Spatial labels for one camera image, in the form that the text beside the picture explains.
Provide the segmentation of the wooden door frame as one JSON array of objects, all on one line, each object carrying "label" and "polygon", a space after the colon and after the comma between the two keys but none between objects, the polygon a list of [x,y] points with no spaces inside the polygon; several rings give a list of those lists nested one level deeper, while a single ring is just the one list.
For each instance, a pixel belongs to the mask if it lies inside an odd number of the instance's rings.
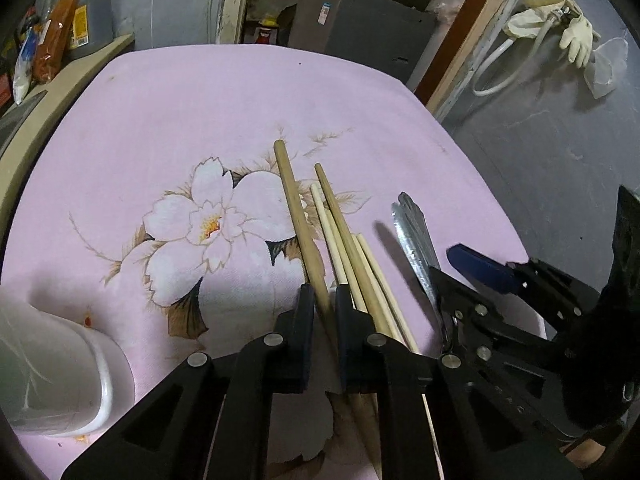
[{"label": "wooden door frame", "polygon": [[[444,39],[419,80],[414,94],[442,118],[474,73],[480,50],[490,44],[518,0],[464,0]],[[220,0],[218,16],[207,19],[207,36],[215,44],[240,41],[246,0]]]}]

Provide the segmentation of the white plastic utensil caddy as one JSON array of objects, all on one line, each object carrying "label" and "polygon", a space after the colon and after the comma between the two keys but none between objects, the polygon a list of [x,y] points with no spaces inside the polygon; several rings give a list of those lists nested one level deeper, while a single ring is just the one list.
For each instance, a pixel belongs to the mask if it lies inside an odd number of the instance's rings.
[{"label": "white plastic utensil caddy", "polygon": [[16,432],[92,434],[135,398],[134,375],[112,338],[1,293],[1,411]]}]

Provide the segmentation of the cream rubber gloves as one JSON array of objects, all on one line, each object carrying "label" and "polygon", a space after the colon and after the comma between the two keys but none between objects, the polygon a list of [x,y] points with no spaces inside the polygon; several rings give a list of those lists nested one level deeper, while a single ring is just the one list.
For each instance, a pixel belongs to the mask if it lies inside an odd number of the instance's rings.
[{"label": "cream rubber gloves", "polygon": [[522,5],[524,10],[513,14],[502,28],[510,40],[533,40],[532,52],[536,53],[548,32],[559,27],[559,48],[566,52],[568,62],[577,68],[587,66],[600,35],[575,0],[522,0]]}]

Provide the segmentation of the pink floral tablecloth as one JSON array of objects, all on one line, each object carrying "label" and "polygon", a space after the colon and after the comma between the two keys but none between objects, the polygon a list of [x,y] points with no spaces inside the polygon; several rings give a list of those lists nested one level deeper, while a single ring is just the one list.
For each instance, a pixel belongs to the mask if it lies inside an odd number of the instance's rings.
[{"label": "pink floral tablecloth", "polygon": [[1,156],[1,281],[108,335],[139,394],[190,353],[240,350],[305,278],[273,147],[288,151],[310,235],[328,178],[418,348],[437,330],[395,237],[401,193],[439,254],[501,262],[524,246],[462,149],[398,80],[322,54],[186,46],[60,73]]}]

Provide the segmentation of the white seasoning bag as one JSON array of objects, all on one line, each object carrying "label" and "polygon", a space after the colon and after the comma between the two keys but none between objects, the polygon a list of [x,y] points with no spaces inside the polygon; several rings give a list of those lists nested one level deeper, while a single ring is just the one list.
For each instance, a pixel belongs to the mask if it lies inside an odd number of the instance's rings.
[{"label": "white seasoning bag", "polygon": [[29,27],[15,63],[12,89],[16,105],[21,105],[29,92],[37,44],[38,32]]}]

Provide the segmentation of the orange spice bag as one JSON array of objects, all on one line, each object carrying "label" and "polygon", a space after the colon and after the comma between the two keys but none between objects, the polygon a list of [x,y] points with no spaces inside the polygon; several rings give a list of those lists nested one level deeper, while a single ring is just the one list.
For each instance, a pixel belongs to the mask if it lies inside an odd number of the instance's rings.
[{"label": "orange spice bag", "polygon": [[58,0],[43,29],[32,74],[38,84],[51,81],[60,71],[79,0]]}]

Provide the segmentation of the dark grey cabinet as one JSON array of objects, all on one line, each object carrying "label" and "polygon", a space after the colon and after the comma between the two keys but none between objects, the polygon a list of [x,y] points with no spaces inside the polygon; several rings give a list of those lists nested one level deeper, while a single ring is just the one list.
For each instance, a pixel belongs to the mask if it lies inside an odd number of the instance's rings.
[{"label": "dark grey cabinet", "polygon": [[436,23],[435,14],[393,0],[298,0],[288,46],[365,65],[405,84]]}]

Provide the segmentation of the clear hanging plastic bag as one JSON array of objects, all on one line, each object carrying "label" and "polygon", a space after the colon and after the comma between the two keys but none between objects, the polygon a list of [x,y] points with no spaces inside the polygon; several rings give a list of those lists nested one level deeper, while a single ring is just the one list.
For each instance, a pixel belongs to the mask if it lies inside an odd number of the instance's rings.
[{"label": "clear hanging plastic bag", "polygon": [[627,70],[628,42],[623,37],[615,37],[592,52],[584,71],[585,83],[592,96],[602,99],[622,81]]}]

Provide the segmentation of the steel fork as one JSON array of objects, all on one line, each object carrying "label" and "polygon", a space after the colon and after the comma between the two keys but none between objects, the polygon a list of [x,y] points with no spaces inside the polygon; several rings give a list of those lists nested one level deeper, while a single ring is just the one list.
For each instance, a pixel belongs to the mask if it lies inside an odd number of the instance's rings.
[{"label": "steel fork", "polygon": [[442,348],[448,350],[451,344],[451,322],[447,322],[442,316],[442,310],[437,303],[431,268],[440,270],[440,264],[424,214],[408,193],[401,192],[396,202],[392,203],[392,217],[402,251],[434,311]]}]

